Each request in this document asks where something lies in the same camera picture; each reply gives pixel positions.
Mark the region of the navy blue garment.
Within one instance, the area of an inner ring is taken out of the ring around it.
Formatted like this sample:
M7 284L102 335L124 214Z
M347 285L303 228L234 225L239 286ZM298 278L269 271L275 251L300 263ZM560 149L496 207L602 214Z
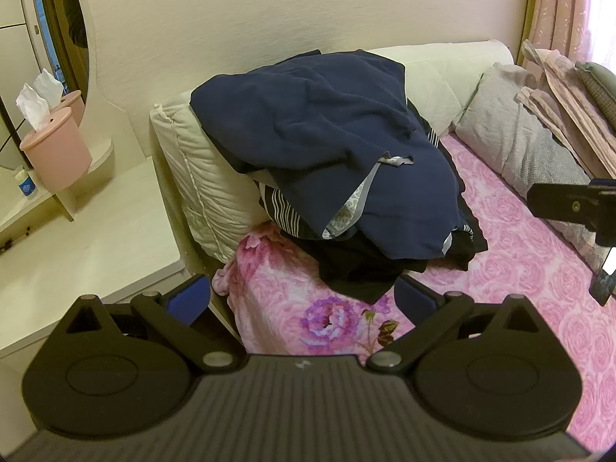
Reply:
M390 259L433 260L464 228L459 183L395 60L310 52L216 75L190 105L230 165L268 173L318 238L355 231Z

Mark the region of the pile of dark clothes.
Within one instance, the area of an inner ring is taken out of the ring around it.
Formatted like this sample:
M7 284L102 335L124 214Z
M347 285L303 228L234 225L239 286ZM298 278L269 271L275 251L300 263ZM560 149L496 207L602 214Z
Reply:
M231 166L268 175L267 215L313 256L333 290L373 301L406 270L478 251L459 176L404 101L193 101Z

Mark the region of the folded pink beige blankets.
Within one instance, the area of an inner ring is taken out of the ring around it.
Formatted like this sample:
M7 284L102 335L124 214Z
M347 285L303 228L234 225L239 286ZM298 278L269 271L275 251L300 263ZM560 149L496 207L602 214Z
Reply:
M516 95L591 177L615 176L615 74L593 62L572 62L526 41L525 60L540 79Z

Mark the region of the pink rose bed blanket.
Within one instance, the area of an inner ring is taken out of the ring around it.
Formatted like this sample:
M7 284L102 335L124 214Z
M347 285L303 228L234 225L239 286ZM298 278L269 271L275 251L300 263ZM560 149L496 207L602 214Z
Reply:
M462 291L480 303L527 296L559 337L584 383L570 433L591 450L615 440L615 307L590 295L592 272L553 228L458 138L444 146L465 182L465 199L489 247L467 270L430 264L418 281L434 291ZM269 223L239 243L213 278L226 296L251 353L366 358L411 329L391 294L366 305L324 285L315 261Z

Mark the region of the cream quilted headboard cushion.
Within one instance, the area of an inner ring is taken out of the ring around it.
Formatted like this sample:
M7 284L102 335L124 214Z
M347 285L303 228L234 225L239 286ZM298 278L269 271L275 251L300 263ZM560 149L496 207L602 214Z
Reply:
M151 110L194 240L220 261L258 223L389 260L438 259L468 224L437 139L497 41L310 51L219 74Z

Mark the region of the grey pillow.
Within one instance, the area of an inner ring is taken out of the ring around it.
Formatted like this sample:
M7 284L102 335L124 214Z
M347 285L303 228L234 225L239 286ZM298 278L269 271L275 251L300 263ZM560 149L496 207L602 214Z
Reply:
M455 134L526 196L534 184L587 185L609 175L592 152L559 139L572 128L546 79L495 63L482 74Z

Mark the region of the white dressing table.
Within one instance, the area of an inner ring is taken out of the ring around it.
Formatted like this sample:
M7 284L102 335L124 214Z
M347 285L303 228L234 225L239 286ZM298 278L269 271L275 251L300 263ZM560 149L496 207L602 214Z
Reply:
M96 168L75 217L54 217L1 256L1 362L22 371L82 294L106 303L166 292L191 272L168 215L157 160L147 156L125 109L99 85L93 0L80 0L89 34L89 92L82 128L110 139L110 178Z

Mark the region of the pink curtain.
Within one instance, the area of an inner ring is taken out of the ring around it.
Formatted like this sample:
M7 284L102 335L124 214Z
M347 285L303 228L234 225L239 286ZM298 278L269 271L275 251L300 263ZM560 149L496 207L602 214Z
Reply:
M591 57L591 0L527 0L522 40L572 62Z

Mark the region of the small blue white jar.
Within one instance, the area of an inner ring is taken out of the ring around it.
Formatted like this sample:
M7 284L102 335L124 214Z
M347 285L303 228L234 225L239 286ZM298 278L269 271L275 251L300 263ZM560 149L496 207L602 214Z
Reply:
M19 167L13 171L13 178L17 182L21 193L26 198L31 198L35 193L37 193L37 185L25 168Z

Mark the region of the pink tissue box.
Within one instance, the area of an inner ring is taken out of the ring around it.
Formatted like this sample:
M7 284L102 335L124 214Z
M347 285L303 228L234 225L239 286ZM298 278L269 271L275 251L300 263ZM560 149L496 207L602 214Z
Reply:
M32 85L23 85L16 105L31 126L20 149L44 186L52 193L71 187L92 164L79 129L85 113L82 92L66 94L60 81L43 70Z

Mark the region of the oval mirror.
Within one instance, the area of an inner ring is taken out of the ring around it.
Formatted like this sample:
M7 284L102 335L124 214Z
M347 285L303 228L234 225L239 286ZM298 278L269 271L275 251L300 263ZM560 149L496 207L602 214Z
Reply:
M65 93L88 92L88 51L78 0L1 0L1 167L25 163L31 131L16 106L25 82L48 69Z

